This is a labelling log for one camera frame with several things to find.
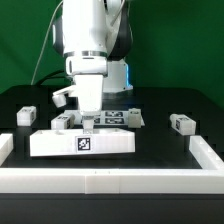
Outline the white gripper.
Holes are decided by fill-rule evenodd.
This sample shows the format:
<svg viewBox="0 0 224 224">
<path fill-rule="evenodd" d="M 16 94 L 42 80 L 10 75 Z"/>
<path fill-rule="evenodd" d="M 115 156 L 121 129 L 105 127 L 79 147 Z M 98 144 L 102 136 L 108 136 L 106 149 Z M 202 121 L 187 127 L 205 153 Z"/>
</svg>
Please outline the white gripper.
<svg viewBox="0 0 224 224">
<path fill-rule="evenodd" d="M 102 108 L 103 79 L 107 74 L 105 57 L 67 57 L 66 73 L 75 82 L 79 111 L 83 117 L 83 131 L 92 133 L 94 117 Z"/>
</svg>

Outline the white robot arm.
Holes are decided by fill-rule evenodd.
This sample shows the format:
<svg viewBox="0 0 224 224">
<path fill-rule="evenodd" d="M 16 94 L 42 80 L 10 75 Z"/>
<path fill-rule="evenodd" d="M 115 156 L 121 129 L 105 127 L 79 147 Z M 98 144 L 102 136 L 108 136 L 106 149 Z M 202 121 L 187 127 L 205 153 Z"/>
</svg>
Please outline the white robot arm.
<svg viewBox="0 0 224 224">
<path fill-rule="evenodd" d="M 78 99 L 85 133 L 101 113 L 108 62 L 123 59 L 132 43 L 126 0 L 62 0 L 62 16 L 53 25 L 53 46 L 65 59 L 72 84 L 53 93 L 56 106 Z"/>
</svg>

